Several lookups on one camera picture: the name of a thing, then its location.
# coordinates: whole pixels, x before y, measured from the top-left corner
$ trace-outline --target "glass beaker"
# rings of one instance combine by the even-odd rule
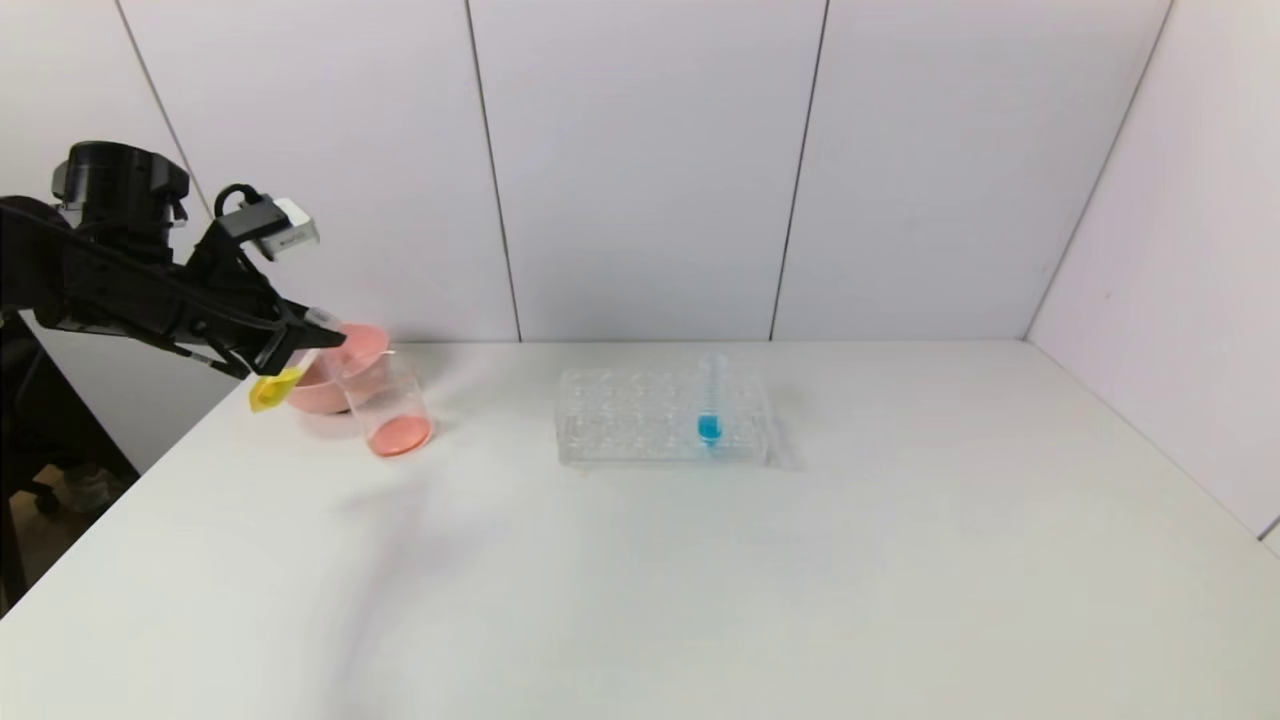
[[[434,428],[408,359],[394,351],[349,357],[334,377],[375,455],[403,455],[431,439]]]

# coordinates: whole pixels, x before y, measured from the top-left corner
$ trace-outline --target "yellow object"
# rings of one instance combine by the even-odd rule
[[[302,356],[302,361],[292,368],[285,368],[279,375],[273,378],[259,378],[253,387],[248,389],[248,409],[253,413],[270,410],[284,402],[293,387],[298,384],[307,368],[320,356],[320,351],[311,350]]]

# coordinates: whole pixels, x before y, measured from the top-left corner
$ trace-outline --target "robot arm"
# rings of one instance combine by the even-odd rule
[[[178,265],[169,228],[186,220],[188,188],[187,173],[161,155],[114,142],[73,146],[54,172],[59,206],[0,199],[4,311],[33,309],[46,328],[128,336],[237,378],[275,375],[297,350],[342,345],[342,333],[314,322],[317,311],[280,297],[243,250],[252,242],[274,261],[315,237],[310,218],[288,200],[230,186]],[[224,214],[233,192],[244,201]],[[209,346],[219,359],[178,343]]]

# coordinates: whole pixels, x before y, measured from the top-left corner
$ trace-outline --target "black chair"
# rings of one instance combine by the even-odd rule
[[[69,470],[92,464],[125,480],[137,473],[17,315],[6,316],[0,331],[0,575],[13,606],[27,592],[27,577],[9,498],[28,492],[41,514],[58,512],[54,488],[36,480],[47,465]]]

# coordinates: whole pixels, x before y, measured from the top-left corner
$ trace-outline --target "white table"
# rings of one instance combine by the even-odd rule
[[[397,460],[237,389],[0,620],[0,716],[1280,717],[1280,560],[1036,348],[721,347],[785,468],[557,462],[562,369],[704,346],[406,347]]]

